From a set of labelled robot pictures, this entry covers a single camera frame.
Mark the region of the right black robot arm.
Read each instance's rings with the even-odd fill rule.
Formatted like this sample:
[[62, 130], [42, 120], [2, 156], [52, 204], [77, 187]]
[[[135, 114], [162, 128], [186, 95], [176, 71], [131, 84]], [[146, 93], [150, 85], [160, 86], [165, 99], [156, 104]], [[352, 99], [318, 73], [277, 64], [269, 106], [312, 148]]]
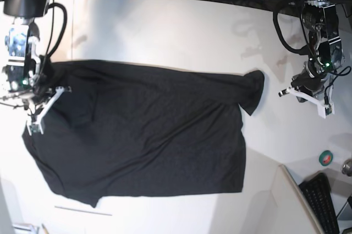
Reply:
[[[21, 99], [23, 107], [30, 99], [42, 101], [52, 95], [51, 78], [54, 71], [51, 56], [58, 48], [67, 25], [65, 6], [54, 0], [1, 0], [3, 13], [13, 18], [4, 38], [4, 64], [1, 68], [1, 105], [10, 106], [9, 100]], [[40, 29], [35, 23], [49, 10], [60, 8], [63, 25], [54, 46], [47, 45], [44, 53], [37, 51], [40, 45]]]

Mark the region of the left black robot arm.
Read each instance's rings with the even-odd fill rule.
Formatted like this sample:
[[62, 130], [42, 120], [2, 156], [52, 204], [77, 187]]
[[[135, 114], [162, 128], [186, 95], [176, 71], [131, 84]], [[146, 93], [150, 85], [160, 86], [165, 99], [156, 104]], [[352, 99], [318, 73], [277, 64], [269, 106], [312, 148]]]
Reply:
[[[299, 49], [292, 48], [285, 41], [278, 22], [279, 12], [290, 4], [298, 11], [306, 42]], [[282, 0], [273, 10], [273, 23], [280, 42], [289, 52], [308, 57], [303, 71], [291, 81], [298, 101], [323, 96], [324, 104], [329, 104], [331, 88], [343, 60], [336, 5], [331, 0]]]

